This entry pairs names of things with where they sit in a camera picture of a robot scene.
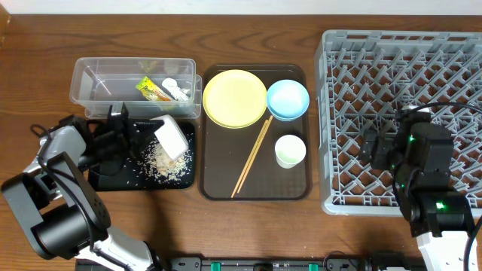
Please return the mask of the white bowl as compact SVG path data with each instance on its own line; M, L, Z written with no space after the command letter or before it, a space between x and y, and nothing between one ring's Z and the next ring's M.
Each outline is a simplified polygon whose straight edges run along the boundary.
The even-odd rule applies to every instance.
M151 120L160 124L160 127L154 132L154 135L161 147L171 160L178 160L188 150L189 145L188 140L175 119L166 114L152 118Z

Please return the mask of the yellow green snack wrapper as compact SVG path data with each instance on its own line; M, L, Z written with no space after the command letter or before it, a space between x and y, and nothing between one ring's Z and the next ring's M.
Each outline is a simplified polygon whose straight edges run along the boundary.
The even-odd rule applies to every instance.
M136 89L149 101L172 101L172 97L158 87L149 77L144 76Z

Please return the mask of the pale green cup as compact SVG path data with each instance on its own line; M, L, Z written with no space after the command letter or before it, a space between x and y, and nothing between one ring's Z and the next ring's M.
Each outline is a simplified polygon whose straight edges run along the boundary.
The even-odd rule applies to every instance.
M295 135L284 135L275 144L276 162L283 169L290 169L299 164L307 154L304 141Z

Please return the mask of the light blue bowl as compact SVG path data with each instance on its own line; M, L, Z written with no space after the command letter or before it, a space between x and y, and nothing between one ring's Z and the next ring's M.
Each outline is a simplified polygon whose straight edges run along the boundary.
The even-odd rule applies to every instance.
M277 120L296 120L307 111L309 104L306 87L297 81L280 80L267 90L267 108Z

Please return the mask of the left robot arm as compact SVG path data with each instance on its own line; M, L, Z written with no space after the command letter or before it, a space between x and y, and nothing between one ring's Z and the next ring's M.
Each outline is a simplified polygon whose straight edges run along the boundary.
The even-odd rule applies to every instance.
M127 117L106 123L71 115L46 129L30 127L40 143L34 160L1 192L36 254L76 259L82 269L170 270L146 242L111 225L104 202L84 171L113 158L138 157L142 134Z

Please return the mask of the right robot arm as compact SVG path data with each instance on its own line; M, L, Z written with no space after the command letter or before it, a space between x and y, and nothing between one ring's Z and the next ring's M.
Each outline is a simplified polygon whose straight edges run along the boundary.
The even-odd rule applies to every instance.
M365 130L358 158L390 172L395 200L427 270L476 270L481 222L474 220L466 197L450 186L454 141L448 128L432 122L433 106L399 110L392 138Z

